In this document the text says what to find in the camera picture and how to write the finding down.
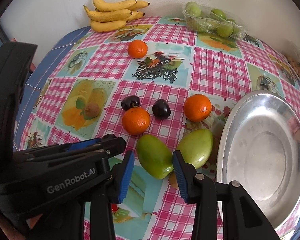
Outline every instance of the container of green fruit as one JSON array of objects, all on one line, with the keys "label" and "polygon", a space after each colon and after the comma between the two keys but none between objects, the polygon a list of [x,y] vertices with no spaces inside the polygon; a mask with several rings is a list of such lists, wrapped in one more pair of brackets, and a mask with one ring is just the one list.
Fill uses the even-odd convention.
[{"label": "container of green fruit", "polygon": [[247,33],[239,17],[218,8],[188,2],[183,6],[183,14],[191,31],[212,33],[234,40],[242,40]]}]

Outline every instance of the blue tiled surface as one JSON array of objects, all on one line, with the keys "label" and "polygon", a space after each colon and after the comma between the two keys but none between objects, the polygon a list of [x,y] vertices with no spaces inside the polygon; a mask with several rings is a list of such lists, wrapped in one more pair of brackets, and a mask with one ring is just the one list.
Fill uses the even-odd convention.
[{"label": "blue tiled surface", "polygon": [[81,39],[88,31],[90,26],[75,30],[64,36],[52,50],[43,58],[35,71],[26,82],[25,91],[21,104],[19,105],[16,121],[18,122],[17,131],[14,136],[14,143],[19,148],[20,139],[32,107],[37,100],[42,87],[47,78],[51,75],[56,66],[71,50],[74,43]]}]

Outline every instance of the bolt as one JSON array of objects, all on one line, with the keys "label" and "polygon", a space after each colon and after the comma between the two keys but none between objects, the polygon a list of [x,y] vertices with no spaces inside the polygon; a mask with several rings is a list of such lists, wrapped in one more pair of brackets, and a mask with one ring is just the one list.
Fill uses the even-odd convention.
[{"label": "bolt", "polygon": [[202,173],[197,173],[197,174],[195,175],[195,178],[196,178],[196,179],[202,180],[202,179],[204,179],[204,175],[203,175]]},{"label": "bolt", "polygon": [[240,182],[237,181],[237,180],[231,181],[231,184],[232,184],[232,186],[234,186],[234,187],[239,187],[239,186],[240,186]]}]

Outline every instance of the tangerine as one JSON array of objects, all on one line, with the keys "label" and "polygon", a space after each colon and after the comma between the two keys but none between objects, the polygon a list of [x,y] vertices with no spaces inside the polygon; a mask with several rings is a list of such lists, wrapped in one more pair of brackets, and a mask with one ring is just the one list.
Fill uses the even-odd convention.
[{"label": "tangerine", "polygon": [[142,58],[148,52],[148,46],[144,41],[134,40],[128,45],[128,53],[133,58]]},{"label": "tangerine", "polygon": [[200,122],[210,115],[211,102],[205,95],[192,95],[183,104],[183,112],[190,121]]},{"label": "tangerine", "polygon": [[150,125],[149,113],[141,107],[127,110],[122,117],[122,127],[131,135],[143,133]]}]

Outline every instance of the oval metal tray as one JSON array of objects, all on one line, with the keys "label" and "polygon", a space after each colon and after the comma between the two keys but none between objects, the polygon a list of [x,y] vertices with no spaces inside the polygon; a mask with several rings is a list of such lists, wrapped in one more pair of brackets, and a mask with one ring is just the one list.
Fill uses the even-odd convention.
[{"label": "oval metal tray", "polygon": [[[232,109],[222,133],[216,181],[239,181],[274,228],[300,198],[300,121],[276,94],[254,91]],[[218,203],[222,218],[222,205]]]}]

